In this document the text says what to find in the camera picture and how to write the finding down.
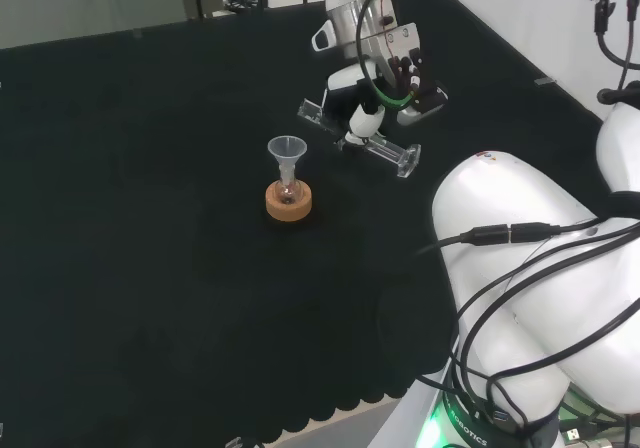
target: green light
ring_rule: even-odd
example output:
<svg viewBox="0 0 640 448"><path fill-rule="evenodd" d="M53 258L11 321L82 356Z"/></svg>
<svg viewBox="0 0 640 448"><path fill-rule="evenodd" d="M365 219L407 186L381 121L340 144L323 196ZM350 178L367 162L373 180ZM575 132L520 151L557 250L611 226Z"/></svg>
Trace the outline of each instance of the green light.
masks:
<svg viewBox="0 0 640 448"><path fill-rule="evenodd" d="M439 439L440 427L438 426L438 419L431 417L422 427L416 448L433 448Z"/></svg>

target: wire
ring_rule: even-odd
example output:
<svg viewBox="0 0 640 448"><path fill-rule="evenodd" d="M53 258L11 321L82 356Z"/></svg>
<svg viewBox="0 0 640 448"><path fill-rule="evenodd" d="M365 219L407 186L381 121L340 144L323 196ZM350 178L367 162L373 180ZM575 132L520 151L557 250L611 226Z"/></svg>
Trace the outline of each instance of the wire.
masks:
<svg viewBox="0 0 640 448"><path fill-rule="evenodd" d="M589 398L585 398L584 396L582 396L580 393L578 393L576 390L572 390L571 388L569 388L569 393L571 393L574 397L576 397L578 400L580 400L580 402L584 405L587 405L589 408L593 409L593 410L597 410L599 412L601 412L603 415L608 416L609 418L616 420L618 423L622 423L624 421L624 418L616 413L613 413L612 411L607 410L606 408L598 405L597 403L595 403L594 401L591 401Z"/></svg>
<svg viewBox="0 0 640 448"><path fill-rule="evenodd" d="M624 81L627 79L627 73L629 72L629 64L631 63L631 54L633 53L633 30L634 23L633 21L629 22L629 41L627 46L627 58L624 60L624 69L622 70L622 77L620 78L620 83L618 84L618 89L621 90L624 88Z"/></svg>
<svg viewBox="0 0 640 448"><path fill-rule="evenodd" d="M393 98L388 97L375 85L375 83L371 79L371 75L369 75L369 70L365 63L364 54L362 52L362 25L364 23L364 17L369 11L369 5L371 5L372 1L373 0L364 0L364 3L362 4L362 8L360 10L360 14L358 15L358 24L356 25L356 51L358 52L358 61L360 63L360 68L362 68L362 74L364 75L367 84L374 91L380 103L387 108L396 111L402 111L411 105L415 93L413 91L410 92L402 100L394 100Z"/></svg>
<svg viewBox="0 0 640 448"><path fill-rule="evenodd" d="M629 238L631 240L634 240L636 238L640 238L640 232L638 232L637 235L628 235L626 238ZM605 336L607 336L609 333L615 331L620 325L622 325L624 322L626 322L629 318L631 318L633 315L635 315L638 311L640 311L640 298L638 298L636 301L634 301L631 305L629 305L629 307L624 310L622 313L620 313L618 316L616 316L613 320L611 320L609 323L607 323L606 325L604 325L602 328L600 328L599 330L595 331L594 333L592 333L591 335L587 336L586 338L584 338L583 340L579 341L578 343L575 343L574 345L571 345L569 348L565 348L564 350L556 353L555 355L551 355L551 356L547 356L546 358L543 358L542 360L533 362L533 363L529 363L527 365L523 365L523 366L519 366L517 368L511 368L509 370L504 370L504 371L500 371L494 375L492 375L491 377L489 377L489 380L487 381L487 397L489 398L489 401L492 402L493 400L490 399L491 397L491 386L495 383L495 381L500 380L502 378L507 378L507 377L511 377L511 376L517 376L517 375L524 375L525 373L531 373L532 371L537 371L537 370L541 370L542 368L546 368L547 366L551 366L551 365L555 365L556 363L559 363L563 360L566 360L567 358L580 353L582 350L588 348L589 346L593 345L595 342L600 341L602 338L604 338Z"/></svg>
<svg viewBox="0 0 640 448"><path fill-rule="evenodd" d="M602 53L604 53L604 56L606 56L609 59L609 61L615 63L618 66L621 66L622 68L624 68L625 60L623 60L622 58L617 57L609 49L609 47L607 46L607 42L604 39L604 33L598 33L598 46L600 46L600 50L602 51ZM630 70L640 70L640 64L638 64L638 63L629 63L629 69Z"/></svg>
<svg viewBox="0 0 640 448"><path fill-rule="evenodd" d="M631 416L624 417L624 448L629 448L631 442Z"/></svg>
<svg viewBox="0 0 640 448"><path fill-rule="evenodd" d="M479 226L458 236L445 238L418 250L415 256L423 255L435 248L456 243L466 243L475 246L505 245L508 243L534 243L548 240L552 236L582 231L602 223L601 218L570 226L550 225L548 223L515 223L508 225Z"/></svg>
<svg viewBox="0 0 640 448"><path fill-rule="evenodd" d="M549 258L550 256L553 256L553 255L555 255L557 253L560 253L561 251L564 251L564 250L568 250L568 249L571 249L571 248L577 248L578 246L590 245L591 243L598 243L600 241L607 241L607 240L610 240L610 239L613 239L613 238L617 238L618 236L626 235L627 233L631 233L636 228L640 228L640 223L636 223L635 225L631 225L631 226L629 226L627 228L615 231L613 233L607 233L605 235L594 236L594 237L591 237L591 238L585 238L583 240L573 241L571 243L566 243L564 245L556 246L555 248L552 248L549 251L545 251L544 253L539 254L535 258L531 258L529 261L523 263L518 268L510 271L509 273L506 273L505 275L502 275L497 280L492 281L487 286L485 286L483 289L481 289L476 294L474 294L471 298L469 298L469 301L467 301L462 306L462 308L460 308L460 311L458 311L458 320L471 307L471 305L473 305L476 301L478 301L478 299L481 298L485 293L488 293L493 288L498 286L500 283L503 283L503 282L507 281L508 279L513 278L517 274L519 274L522 271L526 270L527 268L535 265L539 261L542 261L545 258Z"/></svg>
<svg viewBox="0 0 640 448"><path fill-rule="evenodd" d="M620 248L620 247L622 247L622 246L624 246L624 245L626 245L626 244L630 243L631 241L634 241L634 240L636 240L638 238L640 238L640 230L634 230L634 231L630 232L629 234L627 234L627 235L625 235L625 236L623 236L621 238L618 238L615 241L609 242L609 243L607 243L605 245L599 246L599 247L594 248L592 250L589 250L587 252L580 253L578 255L572 256L572 257L567 258L565 260L562 260L562 261L560 261L558 263L555 263L555 264L553 264L553 265L551 265L551 266L549 266L547 268L542 269L541 271L539 271L537 273L534 273L530 277L528 277L525 280L521 281L516 286L514 286L512 289L510 289L509 291L504 293L502 296L500 296L494 303L492 303L489 306L489 308L487 308L487 310L485 312L483 312L482 315L480 315L480 317L478 318L478 321L471 328L471 330L469 332L469 335L467 336L467 339L465 340L464 346L462 347L462 352L461 352L461 355L460 355L460 362L463 365L462 369L461 369L462 381L463 381L463 384L465 386L465 390L474 399L474 401L477 400L477 403L480 404L480 398L473 391L473 388L471 386L471 382L469 380L468 362L469 362L469 354L470 354L470 351L471 351L471 345L472 345L473 341L475 340L475 338L477 337L478 333L480 332L480 329L491 318L491 316L493 316L493 314L496 311L498 311L499 308L501 308L510 299L515 297L517 294L519 294L520 292L522 292L523 290L525 290L529 286L531 286L534 283L536 283L536 282L548 277L549 275L555 274L555 273L557 273L559 271L562 271L562 270L564 270L566 268L569 268L569 267L574 266L576 264L582 263L584 261L590 260L590 259L595 258L597 256L609 253L609 252L611 252L611 251L613 251L615 249L618 249L618 248ZM531 363L529 365L525 365L524 367L514 368L512 370L505 370L504 372L500 372L500 373L496 374L498 376L493 375L490 378L490 381L491 381L491 379L499 379L499 378L504 378L506 376L515 376L516 374L522 374L522 373L528 373L528 372L531 372L531 371L536 371L536 370L539 370L541 368L550 366L551 364L557 363L558 361L562 361L562 360L568 358L569 356L572 356L573 354L578 353L579 351L583 350L587 346L590 346L595 341L597 341L600 338L602 338L602 336L604 336L605 334L609 333L613 329L617 328L623 321L626 321L636 311L638 311L638 309L640 309L640 299L636 300L636 302L633 303L630 308L628 308L623 313L621 313L618 317L616 317L615 320L612 320L612 322L608 323L603 328L601 328L601 330L598 330L598 332L596 332L596 333L592 334L591 336L585 338L581 342L576 343L572 347L567 348L566 350L563 350L560 353L557 353L556 355L552 355L552 356L550 356L548 358L545 358L544 360L540 360L538 362Z"/></svg>
<svg viewBox="0 0 640 448"><path fill-rule="evenodd" d="M451 358L451 360L453 361L454 364L456 364L457 366L462 368L462 364L460 363L460 361L458 360L458 358L456 357L456 354L453 351L449 352L449 358ZM479 376L480 378L484 379L484 380L488 380L489 377L487 375L485 375L484 373L480 373L479 371L476 371L472 368L468 369L469 373L471 373L472 375L476 375ZM509 393L507 393L507 390L505 390L505 388L500 384L500 382L496 382L495 383L496 388L500 391L500 393L502 393L502 396L504 396L504 399L507 400L507 403L509 403L511 405L511 407L513 408L513 410L518 413L518 415L520 415L520 417L522 418L522 423L524 426L529 424L529 419L527 418L527 415L524 414L524 411L522 411L522 409L520 409L520 407L518 405L516 405L515 401L513 401L513 399L509 396Z"/></svg>
<svg viewBox="0 0 640 448"><path fill-rule="evenodd" d="M570 231L570 229L575 229L575 230L582 230L585 228L589 228L594 226L595 224L601 222L602 220L590 220L584 223L579 223L576 225L572 225L572 226L567 226L564 227L563 230L565 230L565 232ZM464 313L471 307L471 305L473 305L476 301L478 301L478 299L480 299L483 295L485 295L486 293L488 293L489 291L491 291L493 288L495 288L496 286L500 285L501 283L513 278L514 276L516 276L517 274L525 271L526 269L528 269L529 267L535 265L536 263L549 258L550 256L553 256L557 253L560 253L561 251L564 250L568 250L571 248L577 248L579 246L584 246L584 245L588 245L588 244L592 244L592 243L598 243L600 241L607 241L610 240L612 238L616 238L622 235L625 235L627 233L632 232L633 230L635 230L636 228L640 229L640 223L636 223L635 225L631 225L627 228L624 228L622 230L618 230L616 232L612 232L612 233L607 233L604 235L600 235L600 236L595 236L595 237L591 237L591 238L585 238L583 240L578 240L578 241L574 241L571 243L566 243L564 245L560 245L557 246L555 248L552 248L549 251L546 251L544 253L541 253L540 255L531 258L530 260L528 260L527 262L523 263L522 265L520 265L518 268L515 268L514 270L510 271L509 273L506 273L504 275L502 275L500 278L494 280L493 282L489 283L487 286L485 286L482 290L478 291L477 293L475 293L463 306L462 308L460 308L460 310L457 313L457 318L456 321L457 323L460 322L460 319L462 318L462 315L464 315ZM447 238L445 240L442 240L442 242L449 242L449 244L453 244L453 238ZM454 343L455 343L455 338L457 337L457 332L454 332L452 335L452 340L450 343L450 346L453 347ZM455 364L457 364L458 366L462 367L462 364L460 363L460 361L457 359L455 353L453 353L453 351L449 354L449 356L451 357L451 359L453 360L453 362ZM489 377L487 375L484 375L482 373L479 373L476 370L472 370L471 368L467 367L467 371L469 373L471 373L472 375L476 375L479 376L480 378L483 378L485 380L488 380ZM498 386L496 384L496 387L500 390L500 392L502 393L502 395L505 397L507 403L509 403L514 410L516 411L516 413L518 413L524 420L525 425L527 424L527 418L526 416L524 416L524 413L522 413L522 410L520 410L517 405L515 404L515 402L509 397L508 394L506 394L506 390L504 390L504 388L502 386Z"/></svg>
<svg viewBox="0 0 640 448"><path fill-rule="evenodd" d="M444 248L445 246L455 245L457 243L462 243L462 235L452 236L451 238L445 238L444 240L440 240L437 243L433 243L429 246L425 246L424 248L421 248L418 251L416 251L415 256L421 256L436 248Z"/></svg>
<svg viewBox="0 0 640 448"><path fill-rule="evenodd" d="M593 228L596 225L599 225L603 221L604 220L602 220L602 218L594 218L593 220L585 221L583 223L576 223L575 225L561 226L560 233L571 233L574 231L586 230L589 228Z"/></svg>
<svg viewBox="0 0 640 448"><path fill-rule="evenodd" d="M444 392L449 393L449 394L454 395L454 396L458 396L458 397L462 397L462 398L464 398L466 396L466 393L464 391L456 390L455 388L450 388L450 387L448 387L446 385L438 383L437 381L430 380L429 378L427 378L426 376L423 376L423 375L416 376L416 380L418 380L420 383L424 383L425 385L430 386L431 388L435 388L437 390L444 391Z"/></svg>

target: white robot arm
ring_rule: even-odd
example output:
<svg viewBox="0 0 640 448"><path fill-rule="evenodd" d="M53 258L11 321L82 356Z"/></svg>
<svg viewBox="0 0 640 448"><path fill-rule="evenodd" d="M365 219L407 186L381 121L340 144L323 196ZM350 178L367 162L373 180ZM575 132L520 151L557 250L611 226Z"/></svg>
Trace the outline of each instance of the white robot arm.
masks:
<svg viewBox="0 0 640 448"><path fill-rule="evenodd" d="M446 101L446 94L429 78L415 24L399 26L391 0L373 0L365 5L365 0L326 0L329 20L314 36L314 49L341 47L347 59L356 58L360 19L362 51L368 59L331 75L322 108L306 102L301 114L325 127L329 123L341 127L343 145L364 146L376 152L371 149L374 145L376 154L401 165L403 150L395 145L384 146L378 136L386 105L366 83L365 71L379 88L383 85L395 88L396 96L404 96L410 90L418 92L412 103L398 110L398 121L403 125L439 109ZM640 88L636 91L640 98ZM637 195L640 192L640 105L620 103L615 107L600 134L597 153L611 189L636 193L636 213L640 216L640 195ZM405 167L405 175L411 170ZM530 222L570 226L593 218L593 213L529 164L492 151L472 156L450 173L433 203L439 239L477 226ZM491 305L520 281L561 260L598 250L606 243L604 240L590 243L591 239L611 235L615 241L620 237L613 233L620 230L628 233L624 245L542 278L498 308L473 334L473 343L466 346L466 353L462 350L468 368L491 376L537 362L589 337L621 312L633 309L640 299L640 241L631 239L640 238L640 228L633 227L634 223L629 218L611 218L593 228L561 234L543 242L444 248L444 261L456 306L460 309L487 283L528 260L552 253L567 243L585 240L581 245L577 243L579 246L548 256L480 297L460 319L460 349L467 344L469 334ZM570 382L613 412L640 412L638 334L640 315L631 316L574 356L502 379L501 386L494 385L488 396L485 396L487 382L481 376L468 375L468 384L463 386L457 380L465 377L460 376L463 373L457 369L452 370L455 380L451 382L458 383L460 390L479 394L479 398L493 398L497 411L488 414L496 417L492 420L496 425L506 421L498 419L504 416L516 427L526 425L529 432L525 439L532 440L535 434L536 448L560 447L564 441L557 429L558 407ZM501 445L489 435L474 433L476 428L470 429L471 425L480 427L468 404L459 397L445 396L442 407L447 412L440 427L445 443L474 448Z"/></svg>

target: funnel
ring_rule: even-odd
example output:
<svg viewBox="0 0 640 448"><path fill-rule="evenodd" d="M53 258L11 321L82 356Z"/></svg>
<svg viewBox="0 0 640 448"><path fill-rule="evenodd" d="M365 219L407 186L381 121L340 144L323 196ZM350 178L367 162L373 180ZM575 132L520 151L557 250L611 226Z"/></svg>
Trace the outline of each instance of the funnel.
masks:
<svg viewBox="0 0 640 448"><path fill-rule="evenodd" d="M296 162L307 144L296 136L278 136L267 148L280 166L280 180L267 189L267 211L280 221L298 221L311 210L311 190L295 176Z"/></svg>
<svg viewBox="0 0 640 448"><path fill-rule="evenodd" d="M284 186L294 184L296 161L307 151L307 144L296 136L278 136L267 145L280 165L280 181Z"/></svg>

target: black tablecloth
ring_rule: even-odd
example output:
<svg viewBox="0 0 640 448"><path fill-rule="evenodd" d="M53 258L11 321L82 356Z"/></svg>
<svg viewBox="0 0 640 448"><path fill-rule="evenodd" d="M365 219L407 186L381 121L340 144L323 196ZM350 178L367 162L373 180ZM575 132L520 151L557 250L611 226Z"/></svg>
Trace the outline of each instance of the black tablecloth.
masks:
<svg viewBox="0 0 640 448"><path fill-rule="evenodd" d="M428 243L442 176L514 153L592 208L597 120L455 0L400 0L451 101L387 132L407 180L296 118L344 62L323 6L0 53L0 422L7 446L212 447L400 396L445 360ZM276 135L304 138L310 219L270 223ZM394 367L376 336L382 332Z"/></svg>

